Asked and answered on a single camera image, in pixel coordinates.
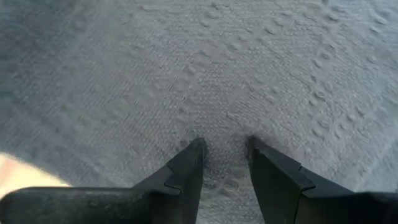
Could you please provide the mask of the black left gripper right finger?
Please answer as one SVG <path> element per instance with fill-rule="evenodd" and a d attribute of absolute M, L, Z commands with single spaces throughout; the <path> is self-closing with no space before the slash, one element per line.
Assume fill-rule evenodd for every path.
<path fill-rule="evenodd" d="M 255 136 L 246 146 L 266 224 L 398 224 L 398 193 L 353 192 Z"/>

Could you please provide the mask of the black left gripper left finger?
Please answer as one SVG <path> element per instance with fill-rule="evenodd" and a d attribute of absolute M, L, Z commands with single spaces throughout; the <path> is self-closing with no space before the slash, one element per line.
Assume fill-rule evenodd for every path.
<path fill-rule="evenodd" d="M 196 224 L 206 151 L 196 138 L 131 188 L 15 190 L 0 199 L 0 224 Z"/>

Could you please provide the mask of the grey terry towel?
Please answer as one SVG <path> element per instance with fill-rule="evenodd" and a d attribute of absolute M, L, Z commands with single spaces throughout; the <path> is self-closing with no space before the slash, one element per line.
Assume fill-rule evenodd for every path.
<path fill-rule="evenodd" d="M 398 193 L 398 0 L 0 0 L 0 152 L 131 187 L 201 137 L 199 224 L 261 224 L 252 134 Z"/>

